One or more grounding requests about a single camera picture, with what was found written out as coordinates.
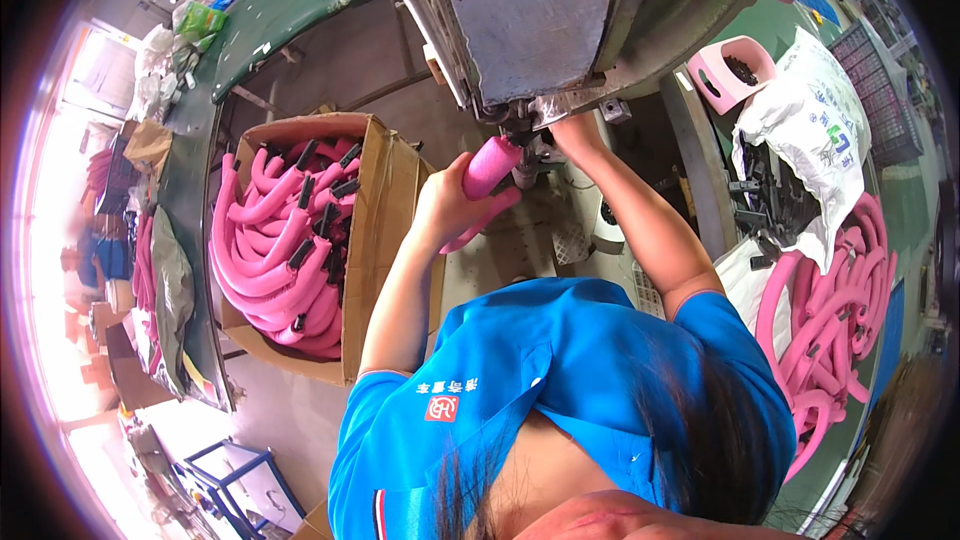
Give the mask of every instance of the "red logo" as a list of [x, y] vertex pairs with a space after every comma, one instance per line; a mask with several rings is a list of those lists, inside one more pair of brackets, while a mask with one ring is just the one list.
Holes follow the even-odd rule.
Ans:
[[457, 418], [457, 404], [460, 398], [456, 396], [431, 396], [430, 402], [426, 405], [426, 415], [423, 421], [448, 421], [453, 422]]

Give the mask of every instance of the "blue metal frame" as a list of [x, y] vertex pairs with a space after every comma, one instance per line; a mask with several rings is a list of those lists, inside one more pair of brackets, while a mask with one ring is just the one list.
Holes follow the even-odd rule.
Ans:
[[[215, 477], [194, 463], [198, 459], [206, 457], [213, 451], [226, 446], [240, 449], [256, 456], [224, 478]], [[290, 501], [290, 504], [293, 506], [296, 514], [299, 515], [300, 518], [306, 517], [306, 511], [301, 506], [300, 502], [297, 501], [296, 497], [294, 497], [293, 492], [290, 491], [290, 487], [287, 485], [283, 475], [281, 475], [280, 470], [277, 469], [277, 463], [274, 462], [274, 456], [270, 453], [270, 450], [255, 450], [236, 444], [230, 439], [225, 439], [212, 446], [208, 446], [199, 452], [195, 452], [194, 454], [187, 456], [183, 462], [176, 464], [176, 468], [180, 469], [184, 474], [188, 474], [190, 478], [192, 478], [194, 482], [196, 482], [197, 485], [204, 490], [206, 498], [210, 499], [210, 502], [212, 502], [216, 506], [217, 510], [222, 513], [223, 517], [230, 522], [230, 525], [233, 526], [233, 529], [237, 532], [237, 534], [240, 534], [241, 538], [244, 540], [265, 540], [265, 536], [260, 533], [260, 530], [267, 525], [267, 519], [261, 516], [261, 519], [258, 523], [254, 524], [251, 522], [250, 519], [247, 518], [247, 515], [240, 508], [240, 505], [237, 504], [236, 499], [234, 499], [234, 496], [231, 494], [231, 491], [228, 488], [228, 486], [240, 480], [240, 478], [246, 474], [254, 471], [254, 469], [263, 463], [267, 463], [267, 466], [270, 467], [270, 472], [272, 472], [273, 476], [276, 478], [276, 482], [279, 484], [280, 489], [283, 490], [283, 494], [286, 495], [287, 500]]]

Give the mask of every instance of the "open cardboard box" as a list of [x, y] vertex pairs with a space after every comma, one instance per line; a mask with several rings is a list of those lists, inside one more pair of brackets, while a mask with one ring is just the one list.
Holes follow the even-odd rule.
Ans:
[[303, 518], [290, 540], [333, 540], [330, 520], [327, 518], [327, 501], [324, 500]]
[[[341, 360], [322, 361], [270, 341], [226, 298], [222, 299], [221, 323], [223, 331], [240, 348], [261, 361], [337, 386], [348, 386], [356, 381], [367, 325], [380, 289], [413, 222], [420, 189], [434, 169], [397, 132], [388, 130], [375, 115], [363, 113], [310, 114], [252, 127], [241, 138], [236, 158], [240, 161], [242, 193], [250, 184], [251, 166], [261, 143], [286, 148], [312, 138], [341, 136], [363, 139], [360, 188], [353, 206], [346, 255]], [[440, 325], [444, 263], [443, 258], [437, 258], [431, 272], [428, 328], [431, 333]]]

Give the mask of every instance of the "woman's left hand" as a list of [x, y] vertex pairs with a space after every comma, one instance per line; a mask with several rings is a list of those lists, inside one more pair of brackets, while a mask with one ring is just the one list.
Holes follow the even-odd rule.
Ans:
[[432, 251], [439, 252], [466, 232], [494, 200], [489, 196], [471, 200], [464, 194], [464, 174], [473, 156], [462, 153], [448, 168], [428, 177], [420, 190], [410, 235]]

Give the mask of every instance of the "plastic crate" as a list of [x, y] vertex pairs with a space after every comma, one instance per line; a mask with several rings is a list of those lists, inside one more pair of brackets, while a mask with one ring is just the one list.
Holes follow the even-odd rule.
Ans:
[[134, 164], [123, 156], [129, 138], [117, 134], [113, 138], [113, 153], [110, 155], [110, 169], [106, 174], [106, 188], [94, 205], [96, 215], [120, 215], [127, 210], [130, 201], [129, 190], [138, 183], [140, 172]]
[[897, 98], [881, 55], [863, 23], [856, 21], [829, 50], [852, 82], [867, 114], [873, 165], [880, 170], [924, 154], [912, 111]]

